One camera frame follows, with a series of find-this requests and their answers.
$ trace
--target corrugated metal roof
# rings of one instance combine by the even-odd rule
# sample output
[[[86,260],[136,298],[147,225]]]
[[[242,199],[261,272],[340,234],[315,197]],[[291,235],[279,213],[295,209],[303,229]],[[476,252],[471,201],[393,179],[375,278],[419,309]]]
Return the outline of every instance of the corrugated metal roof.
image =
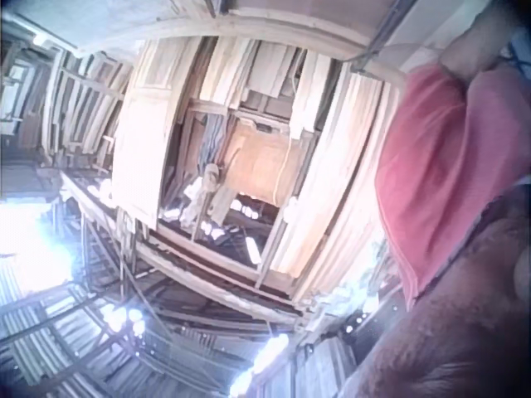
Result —
[[[2,260],[0,267],[0,305],[22,297],[13,272],[15,263]],[[79,286],[66,289],[53,297],[6,313],[3,317],[4,335],[13,335],[46,317],[63,313],[83,299],[90,297]],[[22,337],[4,349],[6,366],[16,363],[21,376],[8,377],[10,386],[20,384],[23,376],[30,386],[42,377],[52,378],[83,358],[94,347],[104,344],[110,335],[99,308],[106,302],[97,299],[55,322]],[[144,338],[127,336],[90,361],[82,374],[75,373],[61,383],[59,396],[203,396],[225,395],[234,378],[242,371],[241,362],[217,350],[219,345],[232,350],[223,339],[204,333],[188,331],[174,335],[170,342],[154,325],[148,326]]]

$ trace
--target wall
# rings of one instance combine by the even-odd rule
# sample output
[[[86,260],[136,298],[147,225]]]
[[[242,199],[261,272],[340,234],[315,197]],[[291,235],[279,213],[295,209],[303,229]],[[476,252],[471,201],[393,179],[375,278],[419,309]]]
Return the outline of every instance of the wall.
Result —
[[[338,337],[299,350],[272,377],[253,386],[249,398],[332,398],[356,369],[349,346]]]

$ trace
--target wooden board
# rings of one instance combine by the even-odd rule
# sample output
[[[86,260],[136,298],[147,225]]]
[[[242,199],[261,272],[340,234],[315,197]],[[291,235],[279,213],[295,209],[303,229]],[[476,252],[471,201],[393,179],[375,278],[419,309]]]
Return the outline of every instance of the wooden board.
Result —
[[[256,42],[242,37],[220,37],[208,65],[199,99],[228,106],[238,86],[245,83],[256,52]]]
[[[378,105],[382,82],[343,65],[334,100],[271,269],[299,277],[319,247],[353,176]]]
[[[299,139],[303,130],[314,132],[319,105],[332,59],[312,51],[306,53],[290,119],[290,136]]]
[[[116,131],[113,198],[156,229],[170,133],[201,37],[148,41]]]
[[[278,98],[296,48],[262,41],[251,67],[247,88]]]
[[[46,87],[46,97],[44,99],[44,112],[42,114],[42,134],[41,134],[41,145],[46,155],[51,155],[54,153],[53,148],[51,147],[53,143],[53,131],[52,131],[52,118],[53,118],[53,109],[54,102],[57,95],[57,86],[59,79],[61,77],[61,67],[63,61],[65,60],[66,52],[63,50],[58,50],[53,64],[51,66],[50,79],[48,80],[48,86]]]
[[[236,123],[223,161],[228,167],[225,185],[274,206],[282,205],[304,159],[304,144]]]
[[[105,83],[110,90],[119,93],[121,96],[129,80],[131,67],[123,64],[115,67],[116,72]],[[120,98],[117,95],[108,94],[104,91],[100,93],[100,102],[95,106],[93,118],[83,139],[83,153],[94,153],[97,150],[98,143],[105,132],[105,127],[119,100]]]
[[[298,282],[293,299],[329,294],[343,280],[359,280],[372,261],[373,237],[382,231],[374,178],[398,90],[385,85],[373,129],[342,211],[314,264]]]
[[[26,105],[24,106],[23,121],[18,129],[18,147],[25,149],[37,148],[41,132],[41,112],[44,105],[46,84],[50,77],[50,68],[41,66],[37,69]]]

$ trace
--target person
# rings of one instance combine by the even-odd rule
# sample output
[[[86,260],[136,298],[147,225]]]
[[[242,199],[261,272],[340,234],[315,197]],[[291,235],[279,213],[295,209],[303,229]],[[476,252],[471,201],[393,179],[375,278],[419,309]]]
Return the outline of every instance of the person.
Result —
[[[499,63],[516,9],[407,77],[376,190],[409,312],[339,396],[530,396],[531,84]]]

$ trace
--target red fabric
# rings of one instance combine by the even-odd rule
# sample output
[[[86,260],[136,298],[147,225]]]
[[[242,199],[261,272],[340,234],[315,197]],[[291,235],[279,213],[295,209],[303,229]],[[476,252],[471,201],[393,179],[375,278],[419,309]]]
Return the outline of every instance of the red fabric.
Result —
[[[483,208],[531,168],[531,89],[510,68],[465,91],[440,66],[409,75],[376,190],[408,305]]]

